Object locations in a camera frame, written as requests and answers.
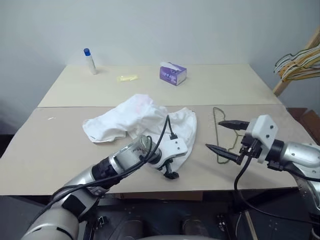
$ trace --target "blue cap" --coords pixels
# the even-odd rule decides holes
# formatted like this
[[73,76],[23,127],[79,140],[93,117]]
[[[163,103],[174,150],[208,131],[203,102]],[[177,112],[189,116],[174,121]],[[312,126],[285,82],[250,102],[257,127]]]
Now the blue cap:
[[89,48],[85,48],[85,49],[83,49],[83,51],[84,51],[84,55],[86,55],[86,56],[91,55]]

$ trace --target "tissue box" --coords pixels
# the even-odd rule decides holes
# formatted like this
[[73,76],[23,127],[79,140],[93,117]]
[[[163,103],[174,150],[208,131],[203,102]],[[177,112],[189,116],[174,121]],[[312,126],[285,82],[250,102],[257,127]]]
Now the tissue box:
[[174,70],[168,67],[160,67],[160,79],[178,86],[187,78],[187,69],[171,63],[173,66],[177,67],[179,70]]

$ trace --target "table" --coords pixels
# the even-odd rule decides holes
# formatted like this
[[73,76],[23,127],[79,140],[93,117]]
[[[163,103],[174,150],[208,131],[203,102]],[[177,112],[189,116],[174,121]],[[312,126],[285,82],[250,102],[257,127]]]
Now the table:
[[[278,139],[313,143],[249,65],[186,67],[189,78],[176,87],[157,79],[159,68],[155,66],[106,66],[98,68],[101,72],[95,76],[85,75],[85,67],[67,66],[4,153],[0,161],[0,181],[7,184],[0,184],[0,194],[50,195],[88,166],[127,144],[129,138],[94,144],[83,132],[82,123],[105,113],[138,90],[148,93],[156,103],[169,106],[170,112],[182,107],[195,111],[198,120],[196,141],[190,157],[178,171],[179,179],[168,180],[159,171],[144,166],[114,186],[110,193],[232,190],[240,166],[232,162],[217,164],[215,154],[205,147],[206,143],[216,143],[214,106],[223,109],[227,119],[248,121],[261,114],[270,114],[279,126]],[[140,79],[116,82],[115,77],[122,72],[139,74]],[[244,84],[237,82],[236,90],[228,91],[227,85],[236,82],[237,73]],[[107,94],[102,97],[104,89]],[[165,97],[161,94],[164,92],[168,93]],[[218,134],[222,146],[232,145],[235,138],[232,130],[219,126]],[[294,186],[296,183],[288,173],[267,169],[256,161],[239,183],[240,189]]]

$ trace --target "glue stick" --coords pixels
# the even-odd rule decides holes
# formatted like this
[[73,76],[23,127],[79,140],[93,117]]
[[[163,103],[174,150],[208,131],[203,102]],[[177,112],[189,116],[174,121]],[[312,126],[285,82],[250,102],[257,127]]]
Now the glue stick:
[[93,75],[97,74],[96,66],[95,66],[94,60],[92,59],[92,56],[91,56],[89,48],[83,49],[83,52],[84,52],[85,59],[86,59],[86,62],[88,64],[88,67],[90,69],[90,72]]

